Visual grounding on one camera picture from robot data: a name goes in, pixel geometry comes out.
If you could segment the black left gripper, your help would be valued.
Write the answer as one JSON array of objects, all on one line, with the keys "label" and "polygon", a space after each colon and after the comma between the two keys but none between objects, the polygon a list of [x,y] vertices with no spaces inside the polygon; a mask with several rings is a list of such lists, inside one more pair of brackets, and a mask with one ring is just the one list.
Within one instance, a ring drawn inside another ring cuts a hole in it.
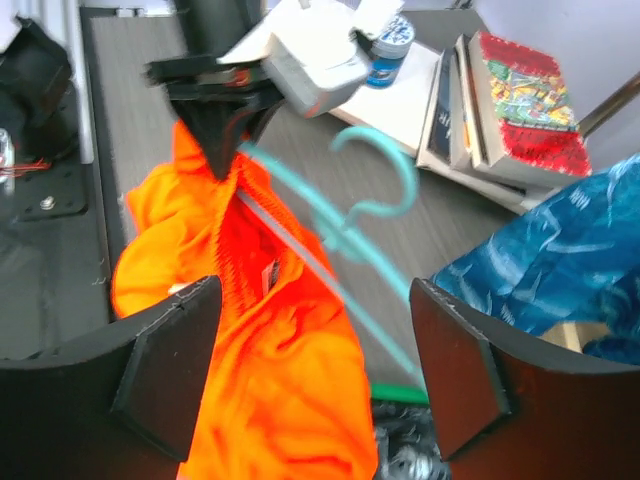
[{"label": "black left gripper", "polygon": [[285,103],[259,60],[223,64],[212,55],[174,57],[148,63],[145,77],[165,88],[218,180],[229,174],[235,145],[258,140]]}]

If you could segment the orange shorts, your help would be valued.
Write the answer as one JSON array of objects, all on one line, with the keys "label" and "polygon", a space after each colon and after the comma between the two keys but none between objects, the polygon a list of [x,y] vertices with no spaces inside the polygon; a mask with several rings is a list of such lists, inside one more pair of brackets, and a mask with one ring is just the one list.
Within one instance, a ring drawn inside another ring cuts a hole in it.
[{"label": "orange shorts", "polygon": [[369,381],[342,301],[248,208],[254,200],[320,262],[320,241],[237,155],[216,179],[183,123],[173,159],[127,198],[136,237],[112,281],[126,317],[215,275],[222,309],[182,479],[370,479]]}]

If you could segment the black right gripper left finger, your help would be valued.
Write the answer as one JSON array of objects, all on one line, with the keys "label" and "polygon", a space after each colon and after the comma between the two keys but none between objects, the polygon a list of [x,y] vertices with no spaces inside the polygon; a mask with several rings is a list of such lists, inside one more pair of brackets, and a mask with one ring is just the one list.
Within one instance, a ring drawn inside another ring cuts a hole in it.
[{"label": "black right gripper left finger", "polygon": [[202,278],[156,305],[1,364],[5,479],[173,479],[192,444],[221,312]]}]

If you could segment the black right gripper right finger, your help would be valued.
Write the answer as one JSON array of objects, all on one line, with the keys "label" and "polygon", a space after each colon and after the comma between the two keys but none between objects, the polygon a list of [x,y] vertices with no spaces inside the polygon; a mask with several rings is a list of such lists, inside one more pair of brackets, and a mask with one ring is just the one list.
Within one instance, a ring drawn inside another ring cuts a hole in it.
[{"label": "black right gripper right finger", "polygon": [[442,458],[457,479],[635,479],[639,371],[487,316],[429,281],[412,323]]}]

